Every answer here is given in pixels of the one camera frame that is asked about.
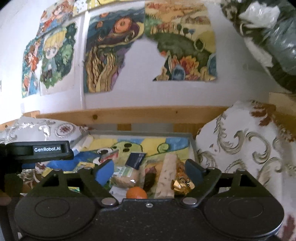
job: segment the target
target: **gold wrapper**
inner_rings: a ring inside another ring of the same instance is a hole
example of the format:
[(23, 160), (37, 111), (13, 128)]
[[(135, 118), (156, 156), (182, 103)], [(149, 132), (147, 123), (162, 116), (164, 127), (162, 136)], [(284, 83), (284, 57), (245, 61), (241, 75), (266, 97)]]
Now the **gold wrapper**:
[(179, 161), (177, 164), (176, 179), (171, 182), (171, 189), (175, 191), (175, 195), (186, 195), (194, 188), (193, 182), (185, 173), (184, 164)]

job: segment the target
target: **plastic bag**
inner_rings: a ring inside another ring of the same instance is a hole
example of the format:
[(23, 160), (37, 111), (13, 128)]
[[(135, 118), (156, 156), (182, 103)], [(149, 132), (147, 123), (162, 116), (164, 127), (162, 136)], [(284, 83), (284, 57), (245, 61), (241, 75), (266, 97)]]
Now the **plastic bag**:
[(295, 7), (286, 0), (223, 0), (221, 7), (255, 59), (277, 83), (296, 93)]

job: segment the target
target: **floral fabric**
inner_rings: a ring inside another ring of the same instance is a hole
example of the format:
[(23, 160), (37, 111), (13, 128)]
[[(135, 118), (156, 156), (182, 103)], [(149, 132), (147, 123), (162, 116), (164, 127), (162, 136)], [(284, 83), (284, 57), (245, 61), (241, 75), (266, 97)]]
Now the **floral fabric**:
[(196, 136), (198, 161), (232, 173), (246, 169), (282, 204), (283, 241), (296, 240), (296, 138), (256, 102), (236, 102)]

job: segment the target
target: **wrapped snack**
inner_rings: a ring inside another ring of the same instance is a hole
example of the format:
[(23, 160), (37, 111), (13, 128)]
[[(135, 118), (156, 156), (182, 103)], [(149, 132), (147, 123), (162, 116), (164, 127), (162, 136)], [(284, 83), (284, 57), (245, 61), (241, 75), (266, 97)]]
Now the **wrapped snack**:
[(167, 153), (165, 155), (154, 198), (174, 198), (174, 190), (171, 189), (171, 181), (176, 176), (178, 161), (179, 159), (176, 154)]
[(139, 180), (139, 170), (131, 167), (116, 167), (111, 182), (120, 188), (131, 188), (136, 186)]
[(177, 162), (176, 178), (171, 181), (171, 189), (176, 195), (186, 195), (194, 188), (193, 182), (185, 173), (184, 163), (180, 160)]
[(145, 169), (145, 181), (144, 181), (144, 191), (148, 192), (156, 182), (157, 170), (155, 167), (150, 167)]

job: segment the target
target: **children's drawing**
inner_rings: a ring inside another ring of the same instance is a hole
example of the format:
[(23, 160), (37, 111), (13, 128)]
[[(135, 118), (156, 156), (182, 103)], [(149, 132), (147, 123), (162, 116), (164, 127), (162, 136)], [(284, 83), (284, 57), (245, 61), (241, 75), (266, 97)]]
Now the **children's drawing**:
[(53, 88), (58, 81), (69, 74), (76, 43), (74, 38), (76, 31), (75, 23), (72, 23), (67, 27), (59, 27), (45, 38), (40, 77), (43, 94), (47, 94), (46, 91), (49, 88)]
[(38, 92), (38, 78), (35, 70), (42, 57), (44, 38), (34, 39), (29, 42), (24, 51), (22, 63), (22, 97)]
[(41, 37), (52, 29), (60, 26), (70, 16), (72, 16), (75, 0), (61, 0), (44, 10), (37, 37)]
[(105, 5), (108, 3), (116, 2), (117, 0), (76, 0), (73, 8), (73, 17), (84, 13), (87, 10)]
[(103, 13), (89, 22), (84, 91), (111, 91), (124, 66), (124, 55), (144, 32), (144, 8)]
[(216, 78), (215, 35), (203, 4), (146, 3), (145, 34), (166, 58), (158, 80)]

